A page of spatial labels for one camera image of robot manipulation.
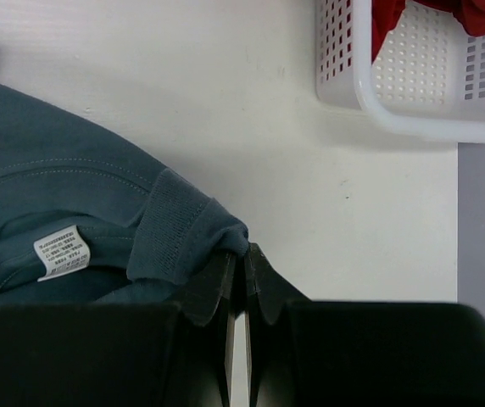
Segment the clothing tag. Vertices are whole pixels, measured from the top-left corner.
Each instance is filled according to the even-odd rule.
[[[90,248],[79,236],[76,226],[66,227],[37,240],[33,248],[47,268],[47,274],[38,282],[86,269],[90,263]]]

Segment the white table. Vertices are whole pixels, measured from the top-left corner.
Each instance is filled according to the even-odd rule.
[[[0,0],[0,82],[217,197],[310,297],[456,300],[456,146],[322,105],[314,17],[310,0]]]

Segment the laundry basket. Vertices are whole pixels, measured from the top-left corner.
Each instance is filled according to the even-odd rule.
[[[316,89],[381,127],[439,141],[485,142],[485,36],[407,2],[371,64],[371,0],[317,0]]]

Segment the folded garment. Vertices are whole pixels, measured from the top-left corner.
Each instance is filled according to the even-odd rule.
[[[160,301],[212,250],[247,248],[239,219],[157,159],[0,85],[0,305]]]
[[[485,36],[485,0],[416,0],[437,10],[452,13],[470,36]],[[374,61],[390,30],[395,28],[406,0],[373,0],[372,60]]]

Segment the red cloth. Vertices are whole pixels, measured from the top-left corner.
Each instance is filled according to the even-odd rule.
[[[485,0],[416,0],[437,10],[453,13],[470,36],[485,36]],[[395,28],[405,0],[373,0],[372,60],[376,58],[387,33]]]

